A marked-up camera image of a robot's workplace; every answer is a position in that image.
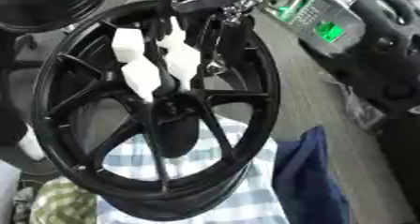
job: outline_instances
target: black wheel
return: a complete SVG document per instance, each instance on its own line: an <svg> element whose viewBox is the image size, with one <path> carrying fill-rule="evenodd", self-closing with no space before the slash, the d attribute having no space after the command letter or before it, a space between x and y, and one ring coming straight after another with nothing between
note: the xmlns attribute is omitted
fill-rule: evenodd
<svg viewBox="0 0 420 224"><path fill-rule="evenodd" d="M108 10L70 33L39 73L33 121L47 156L74 183L135 217L176 220L214 207L240 184L277 120L280 90L276 64L264 43L252 33L243 63L229 67L220 75L235 77L237 82L231 83L233 90L205 89L204 75L199 71L191 91L172 90L156 97L154 104L144 104L126 86L111 41L115 29L123 26L140 26L144 33L153 35L148 28L157 19L158 3L145 1ZM154 37L145 35L145 38L152 39L149 43L154 42ZM151 59L156 56L155 52L149 54ZM102 98L114 98L130 118L101 145L86 153L74 138L74 124L69 116ZM190 176L169 178L162 161L166 142L161 137L165 133L161 133L161 122L158 122L163 117L155 112L162 103L180 105L186 110L186 116L206 123L219 143L220 161ZM236 145L229 143L212 111L212 107L229 103L247 103L252 107L248 128ZM143 134L147 139L159 181L127 179L103 168L104 157L136 134Z"/></svg>

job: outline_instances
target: white and blue cloth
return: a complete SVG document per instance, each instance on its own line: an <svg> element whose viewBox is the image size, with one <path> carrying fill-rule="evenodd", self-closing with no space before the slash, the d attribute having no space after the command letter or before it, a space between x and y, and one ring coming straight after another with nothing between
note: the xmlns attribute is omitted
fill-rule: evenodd
<svg viewBox="0 0 420 224"><path fill-rule="evenodd" d="M231 143L238 143L247 126L228 118L219 117ZM99 224L288 224L289 221L272 189L274 162L278 145L270 139L255 156L246 179L227 200L198 216L173 221L156 222L125 214L99 196L97 197L97 223ZM211 131L200 124L200 138L187 155L165 159L171 178L180 178L206 169L220 160L220 148ZM153 181L158 179L150 149L143 135L137 135L113 149L104 160L104 168L131 179Z"/></svg>

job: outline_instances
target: green light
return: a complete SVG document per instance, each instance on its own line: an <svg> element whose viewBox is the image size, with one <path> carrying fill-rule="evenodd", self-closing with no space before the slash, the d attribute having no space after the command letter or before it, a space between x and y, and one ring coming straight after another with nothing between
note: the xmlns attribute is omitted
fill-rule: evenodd
<svg viewBox="0 0 420 224"><path fill-rule="evenodd" d="M333 22L321 22L315 27L315 30L320 38L329 43L335 41L344 34L344 30Z"/></svg>

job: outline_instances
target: gray floor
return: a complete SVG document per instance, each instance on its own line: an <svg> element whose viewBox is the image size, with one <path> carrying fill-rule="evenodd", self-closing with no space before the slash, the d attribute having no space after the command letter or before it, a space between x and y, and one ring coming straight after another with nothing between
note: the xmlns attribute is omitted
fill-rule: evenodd
<svg viewBox="0 0 420 224"><path fill-rule="evenodd" d="M126 1L107 0L103 9ZM310 127L323 125L328 134L331 170L350 200L354 223L413 221L413 213L378 144L344 114L336 87L322 81L321 70L297 46L291 34L260 13L255 13L255 17L257 32L275 56L282 78L282 107L273 136L282 141L296 140ZM25 51L22 58L45 58L61 38L58 32L37 35L39 49ZM12 76L16 104L24 113L35 77L35 71Z"/></svg>

